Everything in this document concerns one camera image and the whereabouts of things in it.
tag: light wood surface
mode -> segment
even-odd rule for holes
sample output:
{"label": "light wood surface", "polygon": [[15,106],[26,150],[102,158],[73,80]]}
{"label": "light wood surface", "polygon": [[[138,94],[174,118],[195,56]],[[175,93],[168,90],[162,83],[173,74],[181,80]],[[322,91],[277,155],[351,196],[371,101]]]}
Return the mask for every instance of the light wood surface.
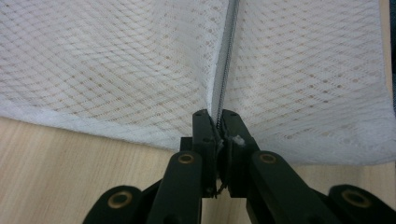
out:
{"label": "light wood surface", "polygon": [[[383,28],[388,1],[380,1]],[[389,31],[383,33],[390,78]],[[118,185],[145,189],[163,177],[172,152],[0,118],[0,224],[81,223],[96,200]],[[394,162],[376,166],[295,166],[314,189],[352,184],[396,208]],[[245,200],[204,200],[203,223],[249,223]]]}

